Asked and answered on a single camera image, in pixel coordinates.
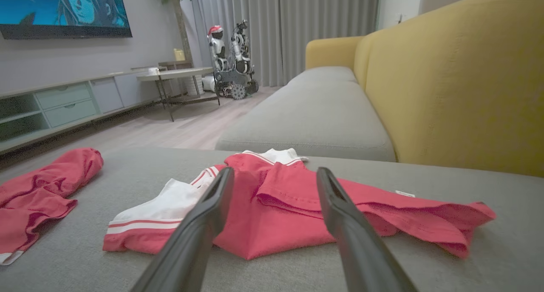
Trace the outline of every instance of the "television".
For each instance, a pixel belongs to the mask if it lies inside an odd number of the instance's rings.
[[[6,40],[132,37],[123,0],[0,0]]]

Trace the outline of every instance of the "light wood floor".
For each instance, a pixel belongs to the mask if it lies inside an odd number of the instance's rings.
[[[126,147],[214,149],[219,136],[251,108],[280,87],[261,87],[251,98],[235,101],[221,98],[183,106],[173,113],[175,122],[161,105],[138,108],[0,156],[0,184],[46,166],[64,152],[92,147],[102,154]]]

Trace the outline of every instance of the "robot wheel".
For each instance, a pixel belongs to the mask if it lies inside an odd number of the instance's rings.
[[[259,91],[259,83],[255,79],[252,79],[251,81],[247,82],[245,89],[249,94],[256,93]]]
[[[232,98],[235,100],[241,100],[245,98],[245,87],[243,85],[233,83]]]

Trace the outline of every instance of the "cabinet drawer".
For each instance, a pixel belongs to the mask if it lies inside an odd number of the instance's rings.
[[[55,108],[45,112],[45,116],[51,127],[58,127],[69,122],[83,119],[96,114],[96,108],[92,100]]]
[[[121,102],[119,92],[117,92],[117,85],[114,79],[91,81],[91,89],[102,113],[123,108],[123,102]]]
[[[91,95],[87,83],[68,85],[65,87],[36,93],[42,109],[54,108],[64,104],[71,104],[80,100],[90,99]]]

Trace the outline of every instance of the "anime character on screen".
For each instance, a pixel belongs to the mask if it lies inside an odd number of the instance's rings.
[[[115,0],[59,0],[58,24],[62,18],[71,26],[128,27]]]

